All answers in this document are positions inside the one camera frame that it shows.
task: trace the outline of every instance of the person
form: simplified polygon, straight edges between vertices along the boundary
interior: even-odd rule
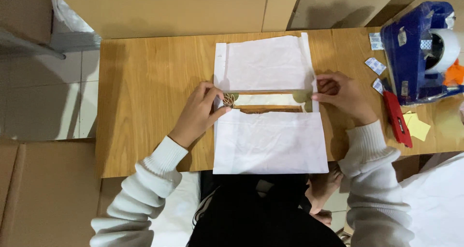
[[[400,152],[386,146],[380,121],[356,80],[336,72],[318,75],[317,83],[319,92],[312,99],[337,107],[355,124],[347,131],[349,150],[338,162],[350,179],[347,222],[355,229],[351,245],[408,246],[414,237],[407,229],[409,206],[402,202],[391,165]],[[231,110],[222,107],[210,114],[216,96],[224,98],[211,83],[202,82],[194,90],[174,129],[122,182],[122,191],[107,209],[108,217],[92,220],[96,234],[91,246],[151,245],[154,232],[148,230],[148,217],[160,214],[165,198],[180,183],[175,168],[188,153],[186,148]],[[253,187],[255,176],[220,176],[219,186],[200,204],[188,246],[343,246],[332,230],[299,208],[301,193],[308,189],[301,185],[305,183],[301,177],[278,177],[267,195],[260,197]],[[320,208],[314,200],[310,204]]]

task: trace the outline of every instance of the black pants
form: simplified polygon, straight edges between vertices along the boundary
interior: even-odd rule
[[[259,180],[274,183],[264,198],[255,190]],[[209,190],[217,190],[189,246],[344,246],[330,228],[298,208],[306,181],[304,174],[213,175]],[[208,193],[204,177],[201,186],[202,194]]]

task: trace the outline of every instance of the bare foot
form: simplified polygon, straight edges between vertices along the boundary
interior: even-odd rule
[[[318,214],[311,214],[311,216],[313,216],[314,219],[322,222],[327,227],[332,225],[332,212],[330,211],[322,210]]]
[[[340,187],[343,173],[340,171],[338,164],[329,163],[328,173],[318,173],[308,180],[310,187],[305,192],[311,203],[310,214],[318,214],[328,198]]]

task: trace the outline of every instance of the white sweater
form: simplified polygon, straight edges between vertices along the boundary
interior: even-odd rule
[[[351,179],[348,224],[355,229],[352,246],[409,246],[414,234],[406,228],[409,205],[401,199],[391,162],[400,153],[387,147],[380,122],[347,131],[349,150],[339,161]],[[168,197],[182,179],[176,171],[187,150],[165,137],[152,155],[136,164],[136,173],[122,183],[123,190],[108,207],[110,218],[95,218],[92,247],[151,246],[150,221],[163,210]]]

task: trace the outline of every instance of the wood grain surface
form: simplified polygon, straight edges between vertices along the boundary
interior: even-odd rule
[[[370,49],[368,33],[380,28],[309,30],[310,52],[316,74],[341,71],[360,82],[361,91],[379,116],[386,142],[403,155],[464,150],[463,141],[450,141],[433,126],[435,105],[417,112],[430,125],[425,142],[413,137],[413,148],[398,144],[387,124],[382,96],[372,88],[377,74],[364,64],[369,57],[386,64],[382,50]],[[276,36],[300,36],[302,31],[210,36],[176,36],[103,40],[100,51],[96,158],[102,177],[127,176],[136,161],[150,155],[174,127],[184,104],[200,81],[212,81],[217,42],[243,42]],[[388,75],[387,70],[381,77]],[[329,161],[348,150],[345,130],[354,125],[331,105],[321,104]],[[213,167],[213,129],[208,129],[177,166],[178,171]]]

